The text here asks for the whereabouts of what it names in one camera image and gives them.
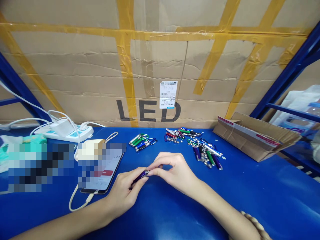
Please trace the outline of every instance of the hand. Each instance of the hand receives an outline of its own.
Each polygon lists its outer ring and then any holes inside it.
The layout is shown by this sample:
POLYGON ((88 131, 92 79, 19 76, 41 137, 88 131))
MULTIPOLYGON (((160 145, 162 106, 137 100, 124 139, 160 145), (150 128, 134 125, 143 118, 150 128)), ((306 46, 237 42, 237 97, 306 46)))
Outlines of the hand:
POLYGON ((181 153, 160 152, 154 162, 147 167, 148 176, 157 175, 185 195, 195 198, 200 184, 181 153), (162 165, 171 165, 169 171, 162 169, 162 165))
POLYGON ((108 218, 112 218, 111 221, 120 217, 135 204, 140 189, 149 178, 144 177, 136 182, 132 190, 129 188, 133 180, 145 170, 145 167, 138 167, 130 172, 118 174, 109 195, 100 200, 104 201, 104 205, 108 208, 107 214, 108 218))

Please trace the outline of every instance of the plastic bottle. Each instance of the plastic bottle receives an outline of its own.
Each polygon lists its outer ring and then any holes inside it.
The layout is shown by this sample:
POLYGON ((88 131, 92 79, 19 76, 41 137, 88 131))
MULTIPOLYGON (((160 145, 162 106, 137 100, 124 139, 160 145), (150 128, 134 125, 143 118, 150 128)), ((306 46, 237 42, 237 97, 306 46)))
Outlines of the plastic bottle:
MULTIPOLYGON (((309 103, 309 108, 306 113, 310 113, 316 116, 320 117, 320 103, 318 102, 312 102, 309 103)), ((287 128, 289 130, 299 132, 300 134, 304 134, 307 132, 310 128, 312 128, 316 122, 298 117, 296 115, 290 115, 285 121, 279 124, 279 127, 287 128)))

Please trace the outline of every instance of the bracelet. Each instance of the bracelet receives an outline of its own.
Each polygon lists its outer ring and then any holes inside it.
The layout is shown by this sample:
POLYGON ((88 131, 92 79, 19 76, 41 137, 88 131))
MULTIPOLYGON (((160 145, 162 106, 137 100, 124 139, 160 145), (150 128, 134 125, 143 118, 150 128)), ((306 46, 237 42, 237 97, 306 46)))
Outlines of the bracelet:
POLYGON ((264 227, 258 222, 258 220, 254 217, 252 217, 250 214, 245 213, 244 211, 241 211, 241 214, 245 216, 258 230, 261 240, 272 240, 269 236, 269 234, 264 230, 264 227))

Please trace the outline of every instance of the blue metal shelf frame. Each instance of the blue metal shelf frame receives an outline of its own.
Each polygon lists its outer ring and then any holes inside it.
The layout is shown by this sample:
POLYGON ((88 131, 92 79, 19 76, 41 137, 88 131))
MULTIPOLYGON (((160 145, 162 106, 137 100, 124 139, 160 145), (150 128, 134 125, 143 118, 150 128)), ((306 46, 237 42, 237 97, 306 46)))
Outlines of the blue metal shelf frame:
MULTIPOLYGON (((7 62, 7 60, 4 58, 4 56, 0 53, 0 80, 14 93, 21 96, 25 100, 33 103, 34 105, 41 107, 41 104, 38 102, 38 100, 35 98, 35 96, 32 94, 32 92, 29 90, 29 88, 25 85, 25 83, 21 80, 21 78, 18 76, 18 74, 13 70, 11 65, 7 62)), ((0 100, 0 106, 17 103, 20 102, 27 110, 28 112, 35 118, 42 118, 45 120, 50 121, 49 116, 41 111, 38 108, 35 108, 31 106, 30 104, 22 101, 19 98, 10 98, 10 99, 4 99, 0 100)))
POLYGON ((288 89, 302 71, 320 59, 320 22, 310 33, 297 54, 292 58, 287 67, 282 71, 262 100, 250 114, 250 117, 261 119, 270 108, 291 113, 315 122, 320 122, 320 117, 275 105, 275 102, 288 89))
MULTIPOLYGON (((320 122, 320 117, 276 105, 276 101, 302 73, 302 71, 320 59, 320 22, 310 33, 297 54, 292 58, 287 67, 282 71, 271 88, 251 113, 250 117, 261 119, 270 108, 303 117, 315 122, 320 122)), ((313 160, 313 149, 308 142, 299 141, 294 146, 280 151, 293 161, 299 163, 306 170, 320 176, 320 165, 313 160)))

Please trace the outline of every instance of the cardboard box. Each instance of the cardboard box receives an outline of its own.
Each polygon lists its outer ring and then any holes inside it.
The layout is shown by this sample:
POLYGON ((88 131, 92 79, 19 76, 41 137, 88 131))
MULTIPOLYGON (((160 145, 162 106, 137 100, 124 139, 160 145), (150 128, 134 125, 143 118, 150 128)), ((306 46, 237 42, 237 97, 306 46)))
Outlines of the cardboard box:
POLYGON ((301 138, 297 132, 238 112, 234 113, 230 121, 218 117, 213 132, 257 162, 294 145, 301 138))
MULTIPOLYGON (((319 8, 303 0, 1 1, 0 51, 45 110, 76 123, 212 128, 218 115, 252 112, 319 8), (163 81, 178 81, 174 109, 160 108, 163 81)), ((311 72, 296 90, 317 81, 311 72)), ((0 123, 28 117, 20 103, 0 107, 0 123)))

